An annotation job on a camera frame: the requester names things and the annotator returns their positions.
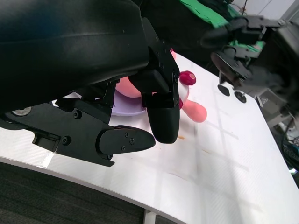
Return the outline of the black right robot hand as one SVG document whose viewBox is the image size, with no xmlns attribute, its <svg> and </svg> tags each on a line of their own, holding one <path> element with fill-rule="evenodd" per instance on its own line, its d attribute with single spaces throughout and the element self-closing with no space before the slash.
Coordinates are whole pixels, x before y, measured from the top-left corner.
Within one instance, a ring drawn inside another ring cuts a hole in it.
<svg viewBox="0 0 299 224">
<path fill-rule="evenodd" d="M 238 16 L 206 32 L 201 45 L 214 49 L 220 82 L 252 96 L 269 90 L 283 102 L 282 111 L 299 118 L 298 23 Z"/>
</svg>

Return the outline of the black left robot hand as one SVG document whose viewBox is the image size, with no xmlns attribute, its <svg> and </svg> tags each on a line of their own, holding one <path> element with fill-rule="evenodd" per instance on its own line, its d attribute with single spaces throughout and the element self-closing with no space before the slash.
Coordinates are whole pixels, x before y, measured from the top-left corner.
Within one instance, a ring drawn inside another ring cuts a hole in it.
<svg viewBox="0 0 299 224">
<path fill-rule="evenodd" d="M 151 132 L 110 126 L 123 77 L 142 95 Z M 110 167 L 115 154 L 172 144 L 179 69 L 130 0 L 3 0 L 0 125 L 54 153 Z"/>
</svg>

